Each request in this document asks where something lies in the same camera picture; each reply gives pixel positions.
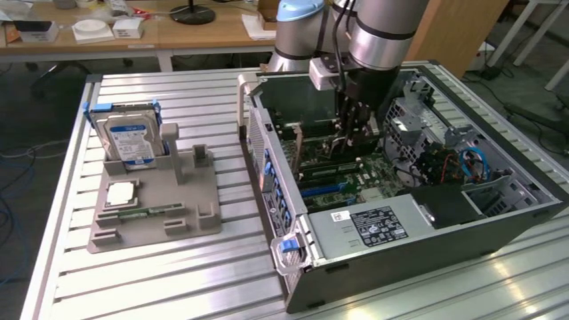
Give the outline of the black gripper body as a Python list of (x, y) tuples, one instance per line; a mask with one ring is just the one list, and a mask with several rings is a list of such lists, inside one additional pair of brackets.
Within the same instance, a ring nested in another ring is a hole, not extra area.
[(362, 103), (376, 111), (386, 100), (398, 73), (400, 67), (385, 71), (365, 68), (348, 71), (346, 88), (336, 93), (336, 106), (340, 107), (349, 98), (349, 101)]

